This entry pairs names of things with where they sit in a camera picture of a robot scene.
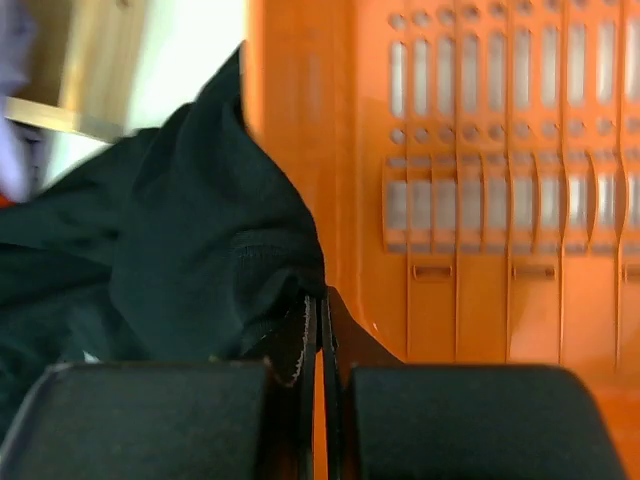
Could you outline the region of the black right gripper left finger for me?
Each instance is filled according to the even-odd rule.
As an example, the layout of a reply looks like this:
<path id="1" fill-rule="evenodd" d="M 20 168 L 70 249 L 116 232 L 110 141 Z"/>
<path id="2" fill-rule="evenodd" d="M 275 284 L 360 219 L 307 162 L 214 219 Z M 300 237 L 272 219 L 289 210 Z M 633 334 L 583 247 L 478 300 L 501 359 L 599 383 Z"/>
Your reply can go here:
<path id="1" fill-rule="evenodd" d="M 317 303 L 236 361 L 61 364 L 26 396 L 5 479 L 309 479 Z"/>

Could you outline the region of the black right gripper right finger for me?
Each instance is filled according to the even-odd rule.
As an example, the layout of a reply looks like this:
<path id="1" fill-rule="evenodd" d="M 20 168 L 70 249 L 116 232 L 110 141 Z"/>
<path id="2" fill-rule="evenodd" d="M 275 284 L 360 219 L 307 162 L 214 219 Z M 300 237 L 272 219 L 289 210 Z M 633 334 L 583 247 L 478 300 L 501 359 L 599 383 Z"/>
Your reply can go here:
<path id="1" fill-rule="evenodd" d="M 332 479 L 626 479 L 630 392 L 549 365 L 405 364 L 321 305 Z"/>

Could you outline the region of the black t shirt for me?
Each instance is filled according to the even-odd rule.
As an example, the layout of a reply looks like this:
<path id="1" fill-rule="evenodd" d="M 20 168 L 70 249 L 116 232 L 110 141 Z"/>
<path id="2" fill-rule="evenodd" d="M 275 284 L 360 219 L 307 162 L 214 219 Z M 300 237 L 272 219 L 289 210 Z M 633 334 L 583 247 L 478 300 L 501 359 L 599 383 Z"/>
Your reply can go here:
<path id="1" fill-rule="evenodd" d="M 326 289 L 312 215 L 246 130 L 241 55 L 158 128 L 1 212 L 1 426 L 63 361 L 236 359 Z"/>

